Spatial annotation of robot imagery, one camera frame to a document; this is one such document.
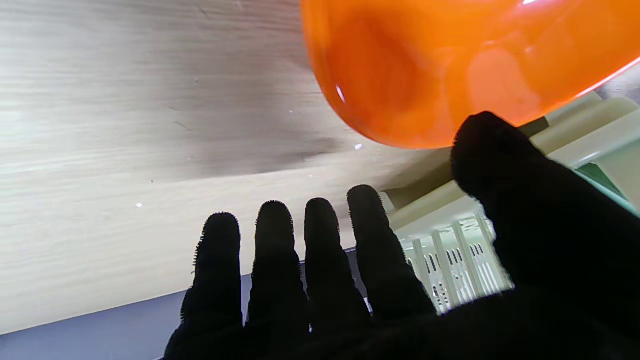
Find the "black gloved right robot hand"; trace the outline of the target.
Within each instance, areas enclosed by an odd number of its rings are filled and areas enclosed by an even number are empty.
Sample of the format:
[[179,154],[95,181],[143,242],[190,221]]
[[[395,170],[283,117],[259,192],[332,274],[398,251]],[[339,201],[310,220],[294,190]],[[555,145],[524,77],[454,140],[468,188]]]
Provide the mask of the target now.
[[303,283],[290,211],[269,201],[256,221],[247,321],[239,224],[215,213],[165,360],[637,360],[639,218],[492,112],[462,123],[450,161],[493,224],[513,289],[439,316],[378,193],[359,185],[347,202],[369,311],[331,203],[306,204]]

